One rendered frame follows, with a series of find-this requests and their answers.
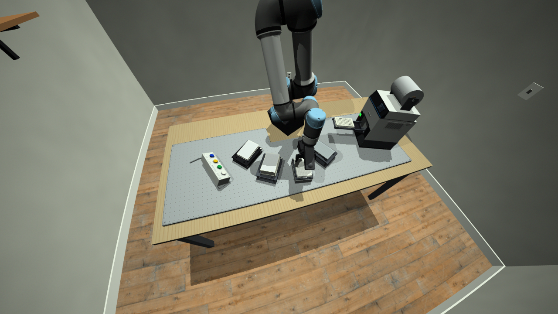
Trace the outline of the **white horizontal roll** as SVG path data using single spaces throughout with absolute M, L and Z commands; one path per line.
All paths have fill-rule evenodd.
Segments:
M 409 97 L 420 98 L 416 102 L 416 105 L 424 98 L 424 92 L 407 76 L 396 79 L 391 85 L 391 91 L 401 106 L 403 106 Z

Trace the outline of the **grey button panel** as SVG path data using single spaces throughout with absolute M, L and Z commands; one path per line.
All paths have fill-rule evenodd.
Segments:
M 202 157 L 198 159 L 201 159 L 203 165 L 219 189 L 232 181 L 229 173 L 225 170 L 214 152 L 204 153 L 202 154 Z M 190 163 L 196 160 L 193 160 Z

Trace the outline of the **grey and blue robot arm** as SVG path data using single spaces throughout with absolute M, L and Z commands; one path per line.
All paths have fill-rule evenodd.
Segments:
M 326 113 L 319 109 L 315 96 L 317 77 L 312 73 L 313 29 L 322 17 L 322 0 L 260 0 L 255 14 L 255 31 L 261 41 L 273 107 L 274 123 L 305 120 L 302 139 L 318 142 Z M 281 25 L 292 32 L 295 71 L 293 79 L 285 73 L 280 34 Z M 294 99 L 303 98 L 294 103 Z

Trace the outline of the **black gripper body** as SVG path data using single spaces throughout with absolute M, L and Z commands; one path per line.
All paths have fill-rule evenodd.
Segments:
M 300 157 L 304 159 L 304 151 L 303 151 L 304 146 L 313 147 L 315 145 L 316 145 L 316 143 L 315 144 L 307 144 L 303 141 L 303 139 L 299 140 L 297 148 L 298 148 L 298 152 L 301 154 Z

